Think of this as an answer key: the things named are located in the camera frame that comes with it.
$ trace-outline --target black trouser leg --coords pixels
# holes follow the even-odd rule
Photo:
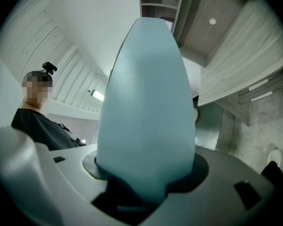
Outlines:
[[[283,173],[274,161],[271,161],[263,169],[261,175],[265,176],[272,184],[274,184],[276,189],[283,186]]]

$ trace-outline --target ceiling light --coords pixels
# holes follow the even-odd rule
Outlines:
[[[96,98],[96,99],[98,99],[98,100],[100,100],[100,101],[104,101],[104,96],[100,93],[100,92],[98,92],[97,90],[93,90],[93,92],[91,93],[91,96],[92,97],[94,97],[94,98]]]
[[[215,18],[210,18],[209,21],[208,21],[210,24],[214,25],[217,23],[216,19]]]

